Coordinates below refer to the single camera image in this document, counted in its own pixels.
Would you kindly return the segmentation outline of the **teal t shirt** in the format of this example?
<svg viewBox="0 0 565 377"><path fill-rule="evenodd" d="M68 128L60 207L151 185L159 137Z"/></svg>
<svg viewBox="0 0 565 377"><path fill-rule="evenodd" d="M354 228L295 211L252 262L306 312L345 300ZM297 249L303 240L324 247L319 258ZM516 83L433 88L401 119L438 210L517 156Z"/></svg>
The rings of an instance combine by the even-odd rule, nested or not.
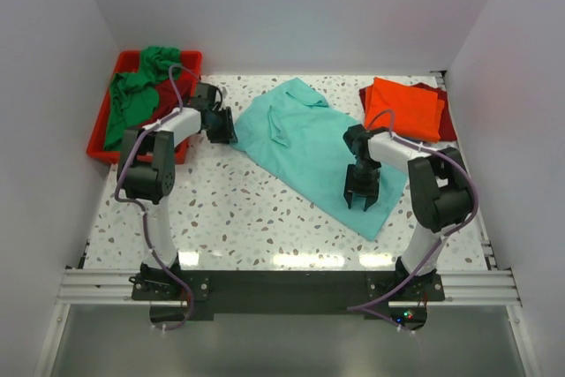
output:
<svg viewBox="0 0 565 377"><path fill-rule="evenodd" d="M257 96L235 123L244 152L323 212L374 241L401 198L407 177L384 164L375 205L356 199L348 207L343 190L348 165L355 162L343 135L358 121L332 108L328 100L294 78Z"/></svg>

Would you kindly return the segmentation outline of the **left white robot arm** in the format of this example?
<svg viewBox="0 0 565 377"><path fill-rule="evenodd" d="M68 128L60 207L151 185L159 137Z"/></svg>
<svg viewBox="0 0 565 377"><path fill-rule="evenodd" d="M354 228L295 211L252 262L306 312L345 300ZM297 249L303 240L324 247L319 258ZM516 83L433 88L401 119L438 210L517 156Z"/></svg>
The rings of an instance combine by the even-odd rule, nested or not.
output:
<svg viewBox="0 0 565 377"><path fill-rule="evenodd" d="M181 142L202 132L211 143L237 142L231 109L223 104L222 90L199 82L193 96L168 115L129 128L122 138L115 199L140 209L147 247L141 269L162 269L154 275L151 287L163 299L176 298L183 289L183 278L172 271L178 267L169 212L169 196L176 180L175 150Z"/></svg>

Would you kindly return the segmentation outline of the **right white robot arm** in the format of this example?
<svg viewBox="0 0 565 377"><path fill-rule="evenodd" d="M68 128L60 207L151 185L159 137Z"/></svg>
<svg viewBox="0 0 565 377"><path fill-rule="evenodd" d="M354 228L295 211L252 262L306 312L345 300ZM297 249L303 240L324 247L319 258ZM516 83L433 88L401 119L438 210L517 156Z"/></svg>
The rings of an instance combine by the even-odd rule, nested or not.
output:
<svg viewBox="0 0 565 377"><path fill-rule="evenodd" d="M476 187L453 147L437 149L405 139L387 128L369 131L349 127L343 140L355 162L347 167L343 197L348 205L359 197L372 207L383 185L383 165L407 175L417 225L399 258L403 271L393 279L395 294L412 300L425 288L423 275L437 268L442 239L460 230L478 211Z"/></svg>

